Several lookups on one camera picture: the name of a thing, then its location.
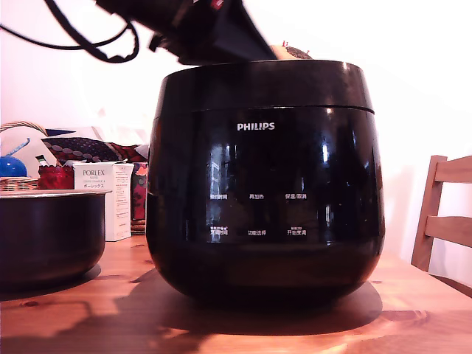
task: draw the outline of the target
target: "fabric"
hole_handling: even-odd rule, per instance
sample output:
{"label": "fabric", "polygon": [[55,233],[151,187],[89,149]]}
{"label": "fabric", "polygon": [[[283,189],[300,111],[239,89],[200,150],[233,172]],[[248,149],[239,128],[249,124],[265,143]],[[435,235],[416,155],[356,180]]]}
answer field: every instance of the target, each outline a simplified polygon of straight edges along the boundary
{"label": "fabric", "polygon": [[52,155],[64,164],[68,160],[86,162],[145,162],[136,152],[138,145],[121,146],[113,142],[101,142],[89,138],[45,138],[42,139]]}

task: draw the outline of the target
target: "metal rim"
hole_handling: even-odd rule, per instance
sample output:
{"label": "metal rim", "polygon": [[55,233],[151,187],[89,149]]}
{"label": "metal rim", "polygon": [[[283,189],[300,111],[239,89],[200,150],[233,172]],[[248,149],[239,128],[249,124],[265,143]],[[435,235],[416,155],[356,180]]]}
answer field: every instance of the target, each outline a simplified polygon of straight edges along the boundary
{"label": "metal rim", "polygon": [[15,190],[0,192],[0,199],[62,198],[84,195],[105,195],[111,190]]}

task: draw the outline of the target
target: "philips logo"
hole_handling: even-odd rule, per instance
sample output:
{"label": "philips logo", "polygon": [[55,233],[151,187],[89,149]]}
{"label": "philips logo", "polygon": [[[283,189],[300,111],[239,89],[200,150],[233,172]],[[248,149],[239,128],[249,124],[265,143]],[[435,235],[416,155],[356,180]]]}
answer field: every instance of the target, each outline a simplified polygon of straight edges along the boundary
{"label": "philips logo", "polygon": [[272,131],[275,123],[238,123],[237,131]]}

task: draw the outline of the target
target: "wooden table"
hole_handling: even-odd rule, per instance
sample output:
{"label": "wooden table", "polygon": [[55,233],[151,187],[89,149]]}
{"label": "wooden table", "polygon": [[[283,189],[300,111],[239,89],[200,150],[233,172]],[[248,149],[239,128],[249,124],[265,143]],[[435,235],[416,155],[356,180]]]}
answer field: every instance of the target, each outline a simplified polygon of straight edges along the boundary
{"label": "wooden table", "polygon": [[107,243],[99,264],[73,288],[2,302],[1,353],[472,353],[472,299],[388,255],[334,308],[302,313],[196,305],[143,236]]}

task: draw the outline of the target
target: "white box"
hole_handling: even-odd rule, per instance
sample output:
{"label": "white box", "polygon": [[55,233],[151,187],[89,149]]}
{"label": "white box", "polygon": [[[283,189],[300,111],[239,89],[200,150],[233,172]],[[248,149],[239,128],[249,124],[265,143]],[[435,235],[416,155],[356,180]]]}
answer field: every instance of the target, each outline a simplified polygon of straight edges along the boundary
{"label": "white box", "polygon": [[111,190],[105,195],[105,240],[131,236],[131,174],[133,164],[74,163],[76,190]]}

